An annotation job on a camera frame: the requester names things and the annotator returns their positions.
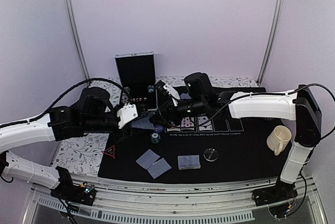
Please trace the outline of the purple small blind button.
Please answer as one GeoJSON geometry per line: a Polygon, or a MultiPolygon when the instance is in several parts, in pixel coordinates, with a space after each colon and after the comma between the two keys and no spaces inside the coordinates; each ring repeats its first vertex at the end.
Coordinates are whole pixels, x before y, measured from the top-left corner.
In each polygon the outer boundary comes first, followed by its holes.
{"type": "Polygon", "coordinates": [[[157,132],[157,133],[161,133],[164,131],[164,127],[163,126],[160,126],[160,125],[156,125],[154,126],[154,132],[157,132]]]}

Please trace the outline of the blue patterned card deck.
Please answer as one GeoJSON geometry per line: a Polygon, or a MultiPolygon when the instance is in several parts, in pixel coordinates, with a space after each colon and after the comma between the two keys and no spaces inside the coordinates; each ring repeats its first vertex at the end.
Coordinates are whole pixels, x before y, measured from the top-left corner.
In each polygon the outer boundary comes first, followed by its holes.
{"type": "Polygon", "coordinates": [[[154,125],[153,123],[150,122],[150,118],[151,118],[151,115],[147,115],[146,117],[133,120],[131,122],[131,127],[137,128],[137,129],[153,130],[154,125]]]}

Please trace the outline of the green poker chip pile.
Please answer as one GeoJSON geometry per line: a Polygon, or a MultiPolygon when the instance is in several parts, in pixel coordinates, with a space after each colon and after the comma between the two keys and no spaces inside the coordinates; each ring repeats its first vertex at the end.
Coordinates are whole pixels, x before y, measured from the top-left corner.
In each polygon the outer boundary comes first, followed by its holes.
{"type": "Polygon", "coordinates": [[[150,139],[152,143],[159,143],[161,138],[157,132],[153,132],[152,134],[150,134],[150,139]]]}

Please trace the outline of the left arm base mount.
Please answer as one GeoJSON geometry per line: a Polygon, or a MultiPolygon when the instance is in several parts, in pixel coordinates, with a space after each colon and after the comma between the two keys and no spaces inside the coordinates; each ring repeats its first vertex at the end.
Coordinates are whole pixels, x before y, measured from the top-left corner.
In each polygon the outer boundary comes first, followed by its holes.
{"type": "Polygon", "coordinates": [[[82,205],[92,206],[96,196],[95,185],[82,182],[74,185],[70,173],[67,169],[57,166],[59,173],[59,185],[51,190],[52,197],[82,205]]]}

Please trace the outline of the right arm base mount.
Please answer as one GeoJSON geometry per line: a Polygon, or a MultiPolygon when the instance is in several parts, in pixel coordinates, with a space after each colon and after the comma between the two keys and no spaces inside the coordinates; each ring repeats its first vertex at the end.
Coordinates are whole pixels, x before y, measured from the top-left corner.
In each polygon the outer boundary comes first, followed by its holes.
{"type": "Polygon", "coordinates": [[[263,206],[293,199],[297,197],[297,195],[298,193],[294,183],[288,184],[277,180],[273,186],[253,190],[251,197],[256,206],[263,206]]]}

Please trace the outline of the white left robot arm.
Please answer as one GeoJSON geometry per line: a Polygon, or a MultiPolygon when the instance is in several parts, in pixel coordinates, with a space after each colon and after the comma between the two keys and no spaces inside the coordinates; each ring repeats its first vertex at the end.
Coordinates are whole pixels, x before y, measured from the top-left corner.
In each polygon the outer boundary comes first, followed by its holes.
{"type": "Polygon", "coordinates": [[[70,106],[51,107],[35,118],[1,126],[1,175],[19,178],[58,192],[73,200],[78,190],[67,169],[51,167],[51,151],[46,147],[89,133],[128,133],[129,124],[146,114],[143,104],[127,102],[113,106],[108,91],[85,88],[70,106]]]}

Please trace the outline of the short poker chip stack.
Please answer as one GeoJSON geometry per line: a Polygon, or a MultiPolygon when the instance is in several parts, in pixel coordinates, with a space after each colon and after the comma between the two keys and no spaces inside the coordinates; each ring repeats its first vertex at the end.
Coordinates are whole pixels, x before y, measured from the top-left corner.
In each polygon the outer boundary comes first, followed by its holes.
{"type": "Polygon", "coordinates": [[[153,93],[153,92],[155,92],[155,87],[153,85],[149,85],[147,90],[148,90],[149,94],[153,93]]]}

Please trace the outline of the clear dealer button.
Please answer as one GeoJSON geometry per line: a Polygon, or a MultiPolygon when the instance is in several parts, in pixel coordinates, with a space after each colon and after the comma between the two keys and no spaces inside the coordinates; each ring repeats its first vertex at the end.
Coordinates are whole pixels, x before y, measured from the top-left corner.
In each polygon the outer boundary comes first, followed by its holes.
{"type": "Polygon", "coordinates": [[[218,152],[214,148],[208,148],[204,151],[204,158],[208,162],[214,162],[218,159],[218,152]]]}

